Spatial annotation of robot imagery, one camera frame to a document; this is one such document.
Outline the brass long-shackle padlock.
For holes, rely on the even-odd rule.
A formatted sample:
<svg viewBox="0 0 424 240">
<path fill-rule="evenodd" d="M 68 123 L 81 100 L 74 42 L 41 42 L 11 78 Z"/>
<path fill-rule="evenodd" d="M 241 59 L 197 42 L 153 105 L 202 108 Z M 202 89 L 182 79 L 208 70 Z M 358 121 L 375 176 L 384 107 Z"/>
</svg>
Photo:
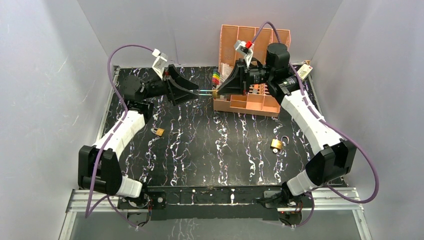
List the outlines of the brass long-shackle padlock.
<svg viewBox="0 0 424 240">
<path fill-rule="evenodd" d="M 217 99 L 217 98 L 220 97 L 220 95 L 218 94 L 218 91 L 216 89 L 199 89 L 198 95 L 199 96 L 210 96 L 210 97 L 213 97 L 214 99 Z"/>
</svg>

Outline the brass padlock with keys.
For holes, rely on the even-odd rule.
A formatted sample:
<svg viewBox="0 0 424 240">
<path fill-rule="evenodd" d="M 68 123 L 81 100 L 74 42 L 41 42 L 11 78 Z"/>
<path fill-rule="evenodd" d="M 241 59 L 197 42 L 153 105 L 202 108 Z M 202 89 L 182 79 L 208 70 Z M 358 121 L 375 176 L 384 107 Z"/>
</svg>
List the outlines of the brass padlock with keys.
<svg viewBox="0 0 424 240">
<path fill-rule="evenodd" d="M 164 135 L 165 129 L 163 129 L 163 128 L 152 128 L 151 132 L 158 137 L 162 137 Z"/>
</svg>

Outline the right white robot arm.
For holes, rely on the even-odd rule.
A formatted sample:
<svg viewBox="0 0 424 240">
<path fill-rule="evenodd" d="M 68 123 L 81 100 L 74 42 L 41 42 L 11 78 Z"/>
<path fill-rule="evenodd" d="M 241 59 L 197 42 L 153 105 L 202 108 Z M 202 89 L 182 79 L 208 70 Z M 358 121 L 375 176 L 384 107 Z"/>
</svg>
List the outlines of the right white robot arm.
<svg viewBox="0 0 424 240">
<path fill-rule="evenodd" d="M 236 60 L 226 80 L 215 91 L 217 95 L 245 95 L 250 86 L 266 84 L 268 92 L 288 112 L 311 145 L 313 158 L 305 169 L 281 185 L 281 191 L 259 198 L 263 206 L 276 203 L 295 207 L 308 193 L 327 182 L 348 174 L 356 146 L 325 125 L 324 117 L 310 102 L 303 80 L 290 63 L 290 53 L 283 43 L 266 48 L 265 64 L 252 65 L 253 43 L 238 40 L 234 48 L 243 58 Z"/>
</svg>

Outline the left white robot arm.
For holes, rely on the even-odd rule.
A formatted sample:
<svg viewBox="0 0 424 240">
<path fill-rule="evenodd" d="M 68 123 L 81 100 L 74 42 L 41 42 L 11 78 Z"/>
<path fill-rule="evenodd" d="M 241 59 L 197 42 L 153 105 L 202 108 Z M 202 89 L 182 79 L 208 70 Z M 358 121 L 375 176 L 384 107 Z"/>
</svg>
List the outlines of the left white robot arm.
<svg viewBox="0 0 424 240">
<path fill-rule="evenodd" d="M 166 96 L 176 106 L 197 99 L 199 86 L 180 75 L 173 64 L 164 69 L 162 76 L 151 70 L 145 78 L 129 75 L 119 85 L 128 111 L 101 139 L 79 150 L 77 182 L 82 189 L 128 197 L 135 207 L 144 208 L 149 203 L 149 194 L 142 190 L 142 182 L 122 174 L 119 158 L 153 116 L 151 98 Z"/>
</svg>

